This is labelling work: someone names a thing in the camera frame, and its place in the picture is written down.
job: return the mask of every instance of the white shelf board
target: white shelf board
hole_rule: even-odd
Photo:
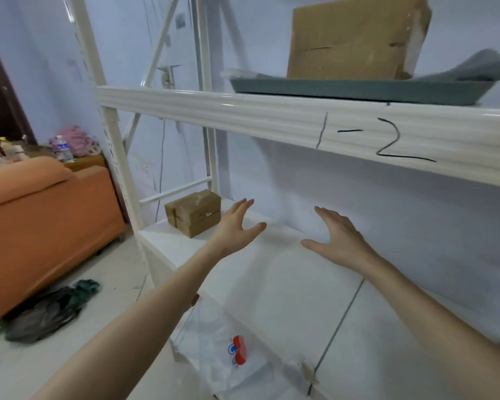
[[[432,296],[483,334],[500,341],[500,326]],[[317,372],[328,398],[462,399],[373,286],[364,282]]]
[[[222,200],[222,210],[233,204]],[[225,309],[282,361],[302,355],[315,366],[329,343],[361,277],[300,246],[299,231],[248,212],[244,228],[266,221],[248,247],[222,260],[199,290]],[[202,247],[214,228],[188,238],[167,221],[137,233],[173,270]]]
[[[97,87],[102,106],[500,186],[500,109]],[[378,150],[400,140],[383,154]],[[358,132],[345,132],[360,129]]]

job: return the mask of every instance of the orange sofa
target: orange sofa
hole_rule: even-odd
[[[0,167],[0,317],[124,232],[108,170]]]

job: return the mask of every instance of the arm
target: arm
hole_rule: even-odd
[[[364,276],[424,348],[442,363],[467,398],[500,400],[500,346],[490,341],[381,258],[347,217],[316,207],[330,243],[302,246]]]
[[[122,399],[153,363],[213,267],[246,247],[265,228],[243,230],[254,200],[235,203],[214,235],[172,277],[84,345],[32,400]]]

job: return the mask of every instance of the red cartoon logo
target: red cartoon logo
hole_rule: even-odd
[[[230,354],[235,354],[232,359],[233,365],[242,365],[247,360],[245,340],[242,336],[233,337],[233,342],[227,348]]]

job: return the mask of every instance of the gray plastic tray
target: gray plastic tray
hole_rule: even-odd
[[[474,105],[495,81],[232,79],[236,93]]]

